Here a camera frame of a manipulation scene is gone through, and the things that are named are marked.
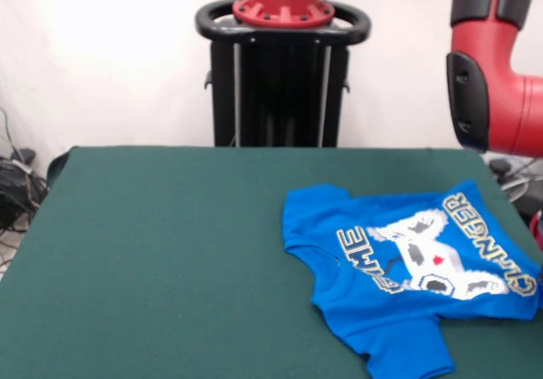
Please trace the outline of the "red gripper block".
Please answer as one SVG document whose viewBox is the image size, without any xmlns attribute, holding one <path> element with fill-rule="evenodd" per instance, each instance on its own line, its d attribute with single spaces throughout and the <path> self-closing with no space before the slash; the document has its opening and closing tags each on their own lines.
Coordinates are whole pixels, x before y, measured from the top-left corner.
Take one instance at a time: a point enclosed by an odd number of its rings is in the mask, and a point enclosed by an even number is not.
<svg viewBox="0 0 543 379">
<path fill-rule="evenodd" d="M 543 249 L 543 217 L 542 211 L 537 211 L 531 218 L 529 229 L 540 250 Z"/>
</svg>

